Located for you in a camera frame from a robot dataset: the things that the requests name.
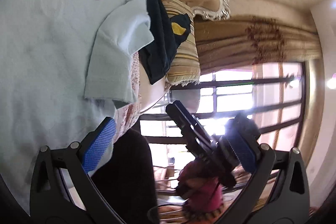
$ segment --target folded sleeve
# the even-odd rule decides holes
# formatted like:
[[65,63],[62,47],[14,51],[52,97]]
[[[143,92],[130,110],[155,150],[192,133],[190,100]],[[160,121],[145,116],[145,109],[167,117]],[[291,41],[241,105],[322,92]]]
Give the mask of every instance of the folded sleeve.
[[152,41],[146,0],[131,0],[111,12],[95,38],[84,97],[112,99],[116,108],[136,102],[132,55]]

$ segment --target carved silver trim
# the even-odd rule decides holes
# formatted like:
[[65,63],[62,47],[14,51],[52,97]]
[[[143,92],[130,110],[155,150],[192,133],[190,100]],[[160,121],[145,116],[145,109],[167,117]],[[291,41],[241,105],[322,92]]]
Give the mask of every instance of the carved silver trim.
[[231,11],[229,7],[229,0],[219,0],[218,11],[212,11],[201,6],[192,7],[193,16],[201,15],[204,20],[220,21],[230,18]]

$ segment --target striped pillow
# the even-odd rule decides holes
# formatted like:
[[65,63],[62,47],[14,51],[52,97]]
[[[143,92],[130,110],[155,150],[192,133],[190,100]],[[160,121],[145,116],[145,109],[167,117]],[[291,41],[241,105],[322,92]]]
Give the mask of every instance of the striped pillow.
[[167,73],[167,82],[170,85],[186,85],[191,82],[199,82],[200,63],[194,36],[194,17],[191,8],[179,0],[162,0],[169,17],[178,14],[188,14],[191,20],[190,34],[186,41],[177,49],[171,67]]

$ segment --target white fabric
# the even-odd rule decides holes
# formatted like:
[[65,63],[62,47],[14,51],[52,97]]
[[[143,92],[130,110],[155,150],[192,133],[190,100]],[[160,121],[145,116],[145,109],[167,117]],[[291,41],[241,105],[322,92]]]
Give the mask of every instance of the white fabric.
[[[124,9],[129,15],[135,5],[139,6],[138,15],[132,19],[137,26],[111,26],[115,23],[110,21],[113,12],[120,15]],[[125,47],[135,50],[150,42],[145,10],[145,0],[0,0],[0,173],[27,212],[39,148],[64,148],[81,141],[106,116],[115,114],[112,100],[84,99],[88,67],[95,62],[91,52],[97,30],[103,26],[117,39],[107,50],[123,52],[125,59],[118,62],[128,62],[130,52],[125,53]],[[147,40],[134,41],[131,33],[120,47],[118,38],[139,30]],[[111,72],[117,71],[118,64],[110,61]],[[110,81],[118,79],[108,79],[111,93],[99,97],[113,98]],[[99,166],[111,154],[112,145]]]

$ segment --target window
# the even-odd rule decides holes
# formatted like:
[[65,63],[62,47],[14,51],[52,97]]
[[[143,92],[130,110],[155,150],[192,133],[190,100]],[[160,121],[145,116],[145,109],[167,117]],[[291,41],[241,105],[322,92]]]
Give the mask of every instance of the window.
[[150,143],[153,164],[181,170],[194,159],[185,148],[180,129],[165,113],[165,106],[174,100],[194,113],[210,135],[225,134],[226,122],[245,111],[260,128],[259,143],[289,151],[298,145],[302,130],[304,72],[304,63],[265,63],[202,75],[199,85],[174,86],[140,116],[141,133]]

